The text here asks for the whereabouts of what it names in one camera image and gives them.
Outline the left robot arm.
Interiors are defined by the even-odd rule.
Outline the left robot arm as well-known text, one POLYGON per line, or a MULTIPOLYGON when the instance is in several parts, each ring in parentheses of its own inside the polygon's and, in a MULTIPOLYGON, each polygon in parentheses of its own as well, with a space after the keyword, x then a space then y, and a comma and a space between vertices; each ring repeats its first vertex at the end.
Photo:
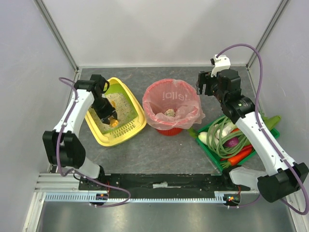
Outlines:
POLYGON ((59 80, 71 87, 73 96, 58 124, 52 131, 46 130, 43 133, 48 161, 57 166, 62 176, 77 173, 83 178, 104 182, 104 169, 86 157, 79 132, 89 108, 95 111, 103 124, 112 128, 119 124, 115 105, 105 97, 110 83, 99 74, 91 75, 89 80, 76 82, 64 77, 59 80))

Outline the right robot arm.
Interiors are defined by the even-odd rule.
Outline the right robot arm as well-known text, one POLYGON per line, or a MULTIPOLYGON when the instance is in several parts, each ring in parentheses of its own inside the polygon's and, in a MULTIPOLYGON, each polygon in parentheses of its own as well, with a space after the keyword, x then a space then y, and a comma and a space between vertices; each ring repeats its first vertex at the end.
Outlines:
POLYGON ((272 203, 304 188, 309 173, 305 163, 296 163, 272 136, 258 111, 256 104, 242 95, 241 79, 237 71, 224 69, 216 75, 200 72, 197 93, 215 96, 222 111, 249 139, 265 167, 264 172, 241 166, 225 171, 235 185, 247 186, 260 192, 265 200, 272 203))

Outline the orange litter scoop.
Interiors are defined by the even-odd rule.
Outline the orange litter scoop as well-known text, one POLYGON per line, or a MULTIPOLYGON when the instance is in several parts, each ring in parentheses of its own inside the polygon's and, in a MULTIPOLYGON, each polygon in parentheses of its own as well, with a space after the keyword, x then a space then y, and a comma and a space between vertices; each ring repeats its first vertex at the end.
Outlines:
POLYGON ((119 124, 119 121, 118 121, 118 119, 117 119, 117 117, 118 117, 118 116, 117 116, 117 112, 116 112, 116 109, 115 109, 116 104, 115 104, 114 101, 110 101, 110 103, 111 103, 111 106, 114 108, 114 110, 113 110, 111 116, 109 117, 109 121, 110 121, 110 126, 111 126, 112 128, 115 128, 115 127, 118 126, 118 124, 119 124))

